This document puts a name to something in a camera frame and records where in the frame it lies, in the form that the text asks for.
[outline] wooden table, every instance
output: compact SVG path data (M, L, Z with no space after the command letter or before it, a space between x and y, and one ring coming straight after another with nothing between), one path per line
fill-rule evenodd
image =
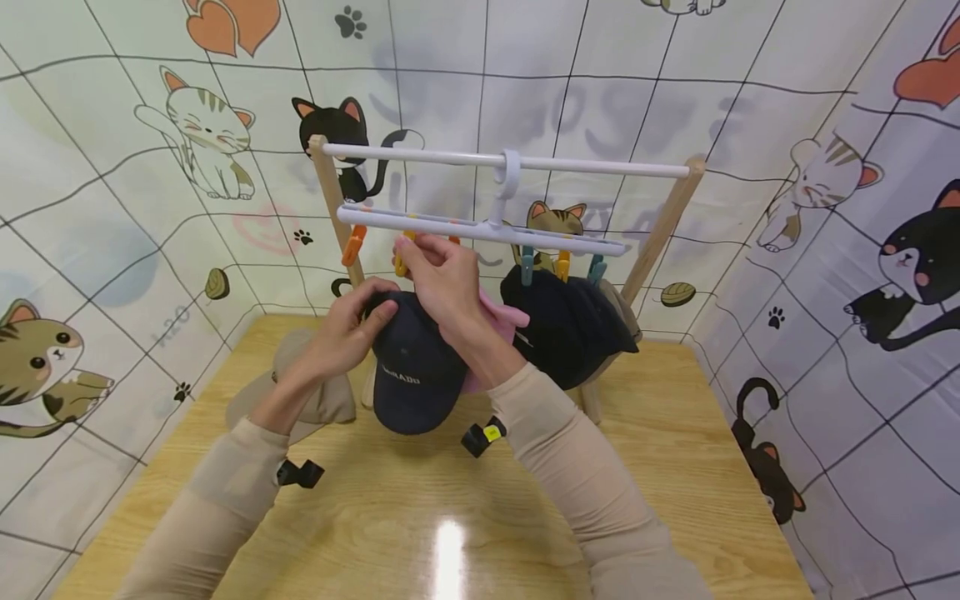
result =
M110 598L213 441L224 407L270 368L308 317L257 321L77 562L56 598ZM372 357L350 374L359 404ZM601 429L717 598L810 598L720 408L684 346L644 342L601 377ZM434 432L391 433L372 412L291 449L326 469L314 490L285 488L215 598L386 600L589 598L579 550L552 504L498 442L477 460L459 445L486 422L463 396Z

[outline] black cap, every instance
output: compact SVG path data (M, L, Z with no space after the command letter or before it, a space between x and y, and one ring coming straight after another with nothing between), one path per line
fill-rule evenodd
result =
M524 286L520 267L515 266L500 282L500 297L530 316L530 324L516 330L514 348L561 389L575 388L571 375L587 358L577 326L576 313L581 305L577 294L544 270L534 271L531 284Z
M582 277L569 277L566 285L582 301L581 309L577 311L580 317L577 326L586 340L587 357L583 366L571 376L580 385L600 368L608 356L638 350L627 324L598 286Z
M608 356L636 352L630 331L603 294L586 279L567 281L538 270L523 286L516 266L500 282L504 303L530 315L530 324L516 330L514 348L564 390L584 383Z
M367 315L384 300L394 300L398 310L373 340L373 413L396 433L426 433L453 410L467 363L441 337L416 294L375 294L366 306Z

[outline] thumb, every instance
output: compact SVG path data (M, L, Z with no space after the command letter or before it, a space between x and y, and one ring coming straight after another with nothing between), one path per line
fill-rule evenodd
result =
M387 323L389 323L390 319L396 314L396 310L396 302L394 300L386 300L374 308L370 316L367 317L364 322L360 323L357 330L367 339L368 345L372 344L376 334L387 326Z
M396 249L396 255L407 264L407 267L413 272L413 276L417 276L417 273L423 274L426 269L433 268L430 261L423 255L420 247L414 244L410 238L398 235L394 241L394 248Z

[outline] wooden stand leg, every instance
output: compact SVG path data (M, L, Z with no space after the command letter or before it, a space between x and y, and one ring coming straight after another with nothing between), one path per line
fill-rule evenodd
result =
M326 137L323 135L311 137L310 157L313 160L313 168L317 172L317 179L320 180L320 189L324 193L326 209L330 213L330 222L333 224L333 233L337 236L340 252L343 252L350 239L350 226L337 218L337 208L344 203L344 192L340 189L340 182L337 180L337 168L333 165L333 156L327 156L321 152L325 143ZM347 267L347 273L354 288L363 283L363 267L360 265L360 258Z
M684 215L686 205L689 204L693 192L697 190L697 185L700 184L700 179L703 178L707 170L702 156L692 156L687 160L686 166L690 168L690 175L677 180L673 184L670 195L666 197L666 202L663 203L663 208L660 210L660 216L657 217L657 222L650 232L650 237L647 238L643 249L636 257L634 267L630 270L627 281L623 286L621 295L631 306L634 305L636 294L643 287L653 270L657 257L666 247L673 230L677 228L680 218ZM584 412L590 417L590 420L599 423L600 419L603 418L603 411L600 408L600 393L596 381L580 386L580 399L583 403Z
M600 390L596 381L580 386L580 402L584 407L584 413L594 424L599 425L603 418L603 408L600 407Z
M373 366L370 369L370 372L367 373L367 379L363 384L363 394L360 395L360 404L367 410L372 410L373 408L373 378L376 376L376 361L373 361Z

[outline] beige sleeve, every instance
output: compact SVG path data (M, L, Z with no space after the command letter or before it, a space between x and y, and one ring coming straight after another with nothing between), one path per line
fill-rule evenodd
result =
M599 429L533 365L490 391L516 459L566 518L596 600L712 598Z
M217 440L137 555L116 600L200 600L274 506L287 436L240 420Z

